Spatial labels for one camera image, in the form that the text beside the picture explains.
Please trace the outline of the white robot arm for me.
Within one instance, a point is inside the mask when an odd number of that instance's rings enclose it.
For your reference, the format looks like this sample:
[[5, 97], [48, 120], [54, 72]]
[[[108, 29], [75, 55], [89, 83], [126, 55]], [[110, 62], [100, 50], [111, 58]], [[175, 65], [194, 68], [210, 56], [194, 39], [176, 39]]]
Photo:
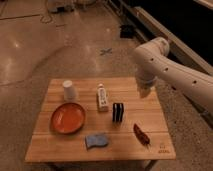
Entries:
[[133, 51], [139, 86], [146, 89], [154, 85], [156, 78], [161, 78], [213, 113], [213, 76], [168, 59], [169, 50], [168, 41], [157, 37]]

